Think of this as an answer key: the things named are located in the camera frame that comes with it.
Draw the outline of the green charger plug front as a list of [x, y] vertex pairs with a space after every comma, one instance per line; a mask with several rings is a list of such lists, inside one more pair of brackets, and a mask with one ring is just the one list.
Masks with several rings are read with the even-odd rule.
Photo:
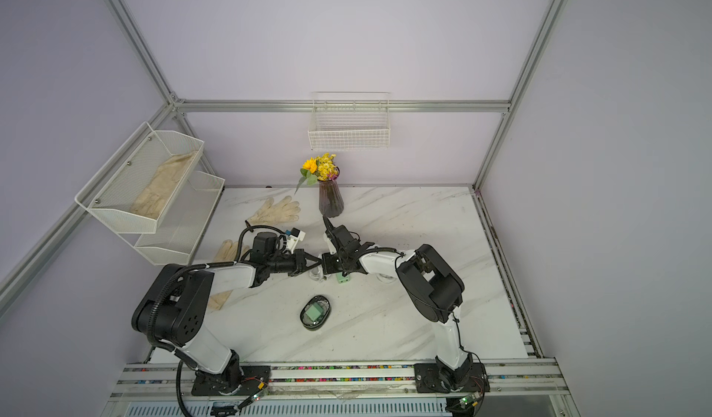
[[312, 324], [316, 324], [322, 320], [324, 309], [319, 303], [313, 303], [306, 309], [306, 316]]

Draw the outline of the clear round case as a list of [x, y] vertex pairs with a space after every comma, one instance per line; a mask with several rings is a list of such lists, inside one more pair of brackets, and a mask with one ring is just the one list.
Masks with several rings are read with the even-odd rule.
[[323, 268], [321, 266], [311, 269], [309, 271], [309, 276], [313, 281], [323, 282], [326, 279]]
[[378, 278], [381, 283], [394, 283], [398, 280], [394, 270], [391, 270], [390, 272], [377, 272], [376, 278]]

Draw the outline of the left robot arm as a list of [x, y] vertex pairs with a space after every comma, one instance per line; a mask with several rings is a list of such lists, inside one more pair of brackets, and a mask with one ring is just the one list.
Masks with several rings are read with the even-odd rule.
[[237, 352], [228, 348], [208, 328], [205, 319], [213, 296], [226, 291], [261, 286], [274, 273], [299, 276], [320, 267], [320, 257], [300, 248], [303, 233], [274, 226], [247, 224], [244, 233], [254, 235], [245, 251], [237, 241], [230, 259], [194, 265], [168, 264], [133, 313], [131, 326], [178, 359], [178, 368], [195, 375], [195, 396], [242, 396], [254, 402], [267, 387], [270, 368], [244, 370]]

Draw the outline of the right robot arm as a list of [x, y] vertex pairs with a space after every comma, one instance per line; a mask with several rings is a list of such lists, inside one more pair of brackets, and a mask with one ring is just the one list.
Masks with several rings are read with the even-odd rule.
[[434, 361], [413, 366], [419, 393], [478, 393], [490, 391], [484, 363], [463, 347], [457, 309], [463, 304], [465, 284], [429, 244], [415, 250], [361, 242], [345, 226], [324, 218], [329, 251], [322, 255], [323, 272], [361, 273], [400, 282], [416, 310], [431, 322], [436, 342]]

